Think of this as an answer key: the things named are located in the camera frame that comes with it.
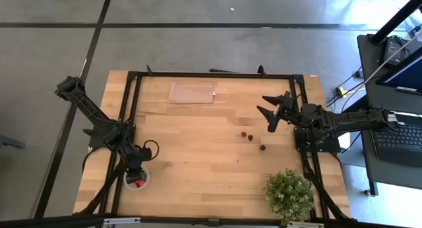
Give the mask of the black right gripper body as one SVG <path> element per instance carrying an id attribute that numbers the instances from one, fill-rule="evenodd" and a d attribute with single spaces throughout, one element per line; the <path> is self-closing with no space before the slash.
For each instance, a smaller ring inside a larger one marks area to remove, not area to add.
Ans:
<path id="1" fill-rule="evenodd" d="M 290 96 L 285 96 L 281 104 L 280 118 L 292 123 L 299 125 L 303 123 L 303 114 L 295 107 L 295 99 Z"/>

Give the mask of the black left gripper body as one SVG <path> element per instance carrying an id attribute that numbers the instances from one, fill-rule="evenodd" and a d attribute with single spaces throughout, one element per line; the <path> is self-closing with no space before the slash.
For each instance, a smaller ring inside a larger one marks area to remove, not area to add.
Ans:
<path id="1" fill-rule="evenodd" d="M 143 161 L 152 159 L 152 151 L 148 147 L 139 145 L 126 145 L 123 147 L 123 159 L 129 169 L 136 169 Z"/>

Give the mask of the white bowl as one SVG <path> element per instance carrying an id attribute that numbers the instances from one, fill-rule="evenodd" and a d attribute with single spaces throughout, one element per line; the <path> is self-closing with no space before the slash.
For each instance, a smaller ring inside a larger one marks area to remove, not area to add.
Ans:
<path id="1" fill-rule="evenodd" d="M 148 180 L 146 181 L 146 183 L 145 183 L 145 185 L 144 186 L 142 186 L 142 187 L 140 187 L 140 188 L 137 188 L 136 187 L 136 185 L 135 185 L 135 183 L 132 183 L 132 184 L 127 184 L 126 183 L 126 171 L 124 172 L 124 179 L 123 179 L 123 183 L 124 183 L 124 185 L 125 185 L 125 187 L 127 188 L 127 189 L 129 189 L 129 190 L 131 190 L 131 191 L 137 191 L 137 190 L 142 190 L 142 189 L 144 189 L 144 188 L 146 188 L 149 184 L 150 184 L 150 181 L 151 181 L 151 176 L 150 176 L 150 173 L 149 173 L 149 171 L 148 171 Z"/>

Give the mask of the artificial green bush plant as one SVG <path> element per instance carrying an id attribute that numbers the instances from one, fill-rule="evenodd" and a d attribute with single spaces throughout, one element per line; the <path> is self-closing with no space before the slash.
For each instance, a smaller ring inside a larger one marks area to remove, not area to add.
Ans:
<path id="1" fill-rule="evenodd" d="M 306 220 L 315 208 L 311 182 L 296 170 L 286 169 L 269 175 L 263 190 L 268 210 L 281 226 Z"/>

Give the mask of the black rig crossbar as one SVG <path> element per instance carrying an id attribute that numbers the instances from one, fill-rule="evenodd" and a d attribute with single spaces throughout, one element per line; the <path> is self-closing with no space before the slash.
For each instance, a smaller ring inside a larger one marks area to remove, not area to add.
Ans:
<path id="1" fill-rule="evenodd" d="M 409 228 L 395 225 L 365 223 L 354 219 L 337 220 L 311 218 L 305 221 L 290 221 L 283 225 L 278 220 L 267 219 L 220 219 L 220 218 L 174 218 L 174 217 L 118 217 L 112 214 L 70 215 L 0 221 L 0 228 L 87 228 L 101 225 L 122 224 L 187 224 L 205 227 L 223 225 L 277 226 L 280 228 Z"/>

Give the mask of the pink folded cloth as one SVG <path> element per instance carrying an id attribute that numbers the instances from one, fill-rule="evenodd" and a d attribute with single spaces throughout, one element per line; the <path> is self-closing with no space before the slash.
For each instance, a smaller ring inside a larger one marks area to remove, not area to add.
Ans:
<path id="1" fill-rule="evenodd" d="M 176 84 L 169 90 L 169 102 L 174 104 L 213 103 L 214 87 L 211 84 Z"/>

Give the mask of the grey side desk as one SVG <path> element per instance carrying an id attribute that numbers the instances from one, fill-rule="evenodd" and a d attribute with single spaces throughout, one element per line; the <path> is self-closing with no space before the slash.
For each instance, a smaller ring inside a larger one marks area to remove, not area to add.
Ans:
<path id="1" fill-rule="evenodd" d="M 357 45 L 365 78 L 373 72 L 380 74 L 387 71 L 386 68 L 378 69 L 382 46 L 373 45 L 367 35 L 357 36 Z M 367 105 L 370 108 L 382 107 L 422 115 L 422 96 L 398 92 L 395 88 L 377 85 L 374 80 L 366 83 L 365 87 Z M 362 132 L 362 141 L 368 180 L 422 190 L 422 167 L 408 167 L 378 159 L 369 130 Z"/>

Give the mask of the black power adapter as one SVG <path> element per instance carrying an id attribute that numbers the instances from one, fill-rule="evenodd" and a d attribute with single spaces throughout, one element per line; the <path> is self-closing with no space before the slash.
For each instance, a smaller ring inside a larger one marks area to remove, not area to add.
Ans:
<path id="1" fill-rule="evenodd" d="M 403 48 L 400 52 L 395 53 L 406 43 L 407 40 L 404 40 L 399 36 L 388 37 L 388 39 L 385 41 L 384 50 L 382 54 L 382 60 L 386 62 L 385 67 L 395 67 L 410 55 L 410 52 L 407 48 Z"/>

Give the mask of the desk monitor blue screen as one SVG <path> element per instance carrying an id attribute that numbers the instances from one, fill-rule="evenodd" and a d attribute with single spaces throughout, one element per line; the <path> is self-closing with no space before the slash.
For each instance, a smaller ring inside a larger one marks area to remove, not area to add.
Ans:
<path id="1" fill-rule="evenodd" d="M 422 96 L 422 46 L 382 75 L 376 84 Z"/>

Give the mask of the grey floor object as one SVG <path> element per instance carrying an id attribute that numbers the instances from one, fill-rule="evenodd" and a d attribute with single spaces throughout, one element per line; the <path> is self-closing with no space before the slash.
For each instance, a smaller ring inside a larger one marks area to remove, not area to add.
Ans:
<path id="1" fill-rule="evenodd" d="M 12 146 L 15 148 L 23 149 L 25 146 L 25 143 L 15 140 L 13 138 L 9 138 L 7 136 L 0 135 L 0 148 L 2 146 Z"/>

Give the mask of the black diagonal pole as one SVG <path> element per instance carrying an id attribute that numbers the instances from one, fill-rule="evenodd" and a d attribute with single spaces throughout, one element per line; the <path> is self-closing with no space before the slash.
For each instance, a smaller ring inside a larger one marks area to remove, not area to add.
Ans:
<path id="1" fill-rule="evenodd" d="M 422 7 L 422 0 L 409 0 L 369 41 L 376 45 L 382 42 L 407 17 Z"/>

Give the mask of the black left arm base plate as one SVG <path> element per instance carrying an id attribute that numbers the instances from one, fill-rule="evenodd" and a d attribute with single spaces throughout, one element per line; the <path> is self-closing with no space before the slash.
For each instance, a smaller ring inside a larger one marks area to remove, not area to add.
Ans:
<path id="1" fill-rule="evenodd" d="M 133 142 L 136 126 L 129 122 L 95 124 L 92 129 L 85 128 L 83 132 L 90 137 L 89 146 L 93 148 L 108 148 L 121 142 Z"/>

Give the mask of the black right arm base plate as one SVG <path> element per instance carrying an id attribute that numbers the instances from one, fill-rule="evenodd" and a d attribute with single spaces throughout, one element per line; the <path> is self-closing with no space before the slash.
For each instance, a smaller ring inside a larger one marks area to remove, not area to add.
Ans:
<path id="1" fill-rule="evenodd" d="M 295 146 L 305 152 L 340 152 L 340 143 L 330 135 L 317 138 L 308 128 L 295 127 L 293 130 Z"/>

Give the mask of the black aluminium table frame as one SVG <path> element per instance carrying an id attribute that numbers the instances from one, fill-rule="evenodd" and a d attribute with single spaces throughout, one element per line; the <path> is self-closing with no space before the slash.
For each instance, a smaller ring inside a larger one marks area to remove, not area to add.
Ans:
<path id="1" fill-rule="evenodd" d="M 170 103 L 173 82 L 211 84 L 214 101 Z M 134 142 L 154 153 L 144 164 L 150 184 L 131 191 L 118 179 L 107 208 L 142 217 L 271 220 L 267 177 L 300 169 L 301 158 L 292 126 L 280 123 L 269 133 L 256 107 L 267 106 L 262 96 L 285 91 L 297 99 L 295 106 L 323 101 L 320 78 L 312 75 L 113 71 L 105 90 L 102 109 L 133 123 Z M 236 136 L 242 131 L 246 137 Z"/>

